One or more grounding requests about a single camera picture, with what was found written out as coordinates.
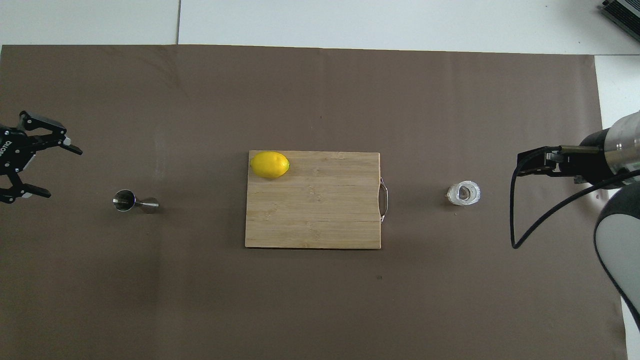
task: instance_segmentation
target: lemon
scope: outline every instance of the lemon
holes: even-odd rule
[[[256,175],[275,179],[287,172],[289,159],[279,152],[262,151],[251,159],[249,165]]]

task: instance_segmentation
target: brown paper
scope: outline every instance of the brown paper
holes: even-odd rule
[[[600,128],[592,56],[232,46],[12,46],[0,122],[76,156],[0,206],[4,359],[624,359],[578,200],[509,246],[516,154]],[[383,248],[245,249],[250,149],[381,154]],[[461,208],[448,187],[475,181]],[[122,188],[161,212],[117,212]],[[580,190],[527,177],[516,228]]]

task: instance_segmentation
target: white tile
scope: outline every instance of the white tile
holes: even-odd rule
[[[175,44],[178,0],[0,0],[0,44]]]
[[[182,0],[180,44],[640,54],[601,0]]]
[[[640,56],[596,56],[602,127],[640,110]]]

